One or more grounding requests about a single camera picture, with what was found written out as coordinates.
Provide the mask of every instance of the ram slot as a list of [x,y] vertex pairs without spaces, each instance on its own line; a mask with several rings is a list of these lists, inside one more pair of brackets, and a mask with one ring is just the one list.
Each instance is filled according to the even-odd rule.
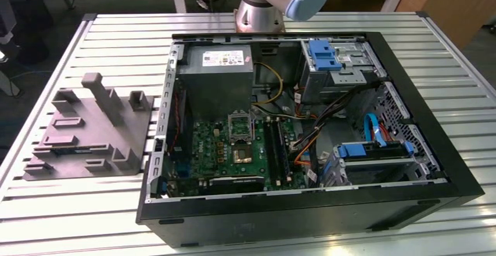
[[274,150],[273,137],[271,137],[271,120],[266,120],[263,123],[263,138],[265,138],[265,154],[267,159],[270,184],[273,186],[279,185],[279,172],[278,162],[275,158],[277,151]]
[[290,181],[290,169],[289,169],[289,162],[287,162],[287,151],[285,149],[285,141],[283,141],[283,131],[279,127],[279,122],[274,122],[274,130],[277,132],[275,139],[277,139],[277,157],[278,157],[278,165],[281,166],[281,177],[283,181]]

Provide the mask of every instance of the metal slatted table surface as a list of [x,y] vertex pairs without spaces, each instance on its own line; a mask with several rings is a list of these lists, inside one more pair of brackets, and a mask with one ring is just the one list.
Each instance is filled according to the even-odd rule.
[[[390,232],[173,250],[134,224],[142,174],[23,181],[26,158],[59,88],[99,72],[119,95],[142,90],[158,104],[171,33],[234,31],[231,14],[97,15],[82,21],[1,165],[0,255],[446,255],[496,250],[496,94],[429,18],[414,13],[322,13],[286,19],[287,31],[379,31],[481,183],[485,195]],[[153,112],[149,135],[153,134]],[[145,150],[151,148],[150,140]]]

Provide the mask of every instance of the table leg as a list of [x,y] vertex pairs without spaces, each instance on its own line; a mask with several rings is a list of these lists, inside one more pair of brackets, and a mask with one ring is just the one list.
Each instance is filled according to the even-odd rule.
[[185,0],[173,0],[175,6],[175,13],[187,13]]
[[1,71],[0,71],[0,90],[7,96],[15,96],[19,92],[18,87],[15,86],[15,84],[13,84],[10,79],[7,79],[7,77],[5,76],[5,74],[2,74]]
[[394,12],[399,0],[385,0],[379,12]]

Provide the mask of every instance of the power supply label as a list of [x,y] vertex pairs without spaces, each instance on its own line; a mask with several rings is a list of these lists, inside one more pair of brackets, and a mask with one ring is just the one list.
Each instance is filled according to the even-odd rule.
[[202,66],[242,66],[242,51],[211,51],[202,54]]

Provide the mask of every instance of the open computer tower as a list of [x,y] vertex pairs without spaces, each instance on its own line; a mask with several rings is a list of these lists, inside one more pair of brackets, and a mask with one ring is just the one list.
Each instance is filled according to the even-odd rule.
[[483,194],[379,33],[173,39],[135,218],[171,247],[398,229]]

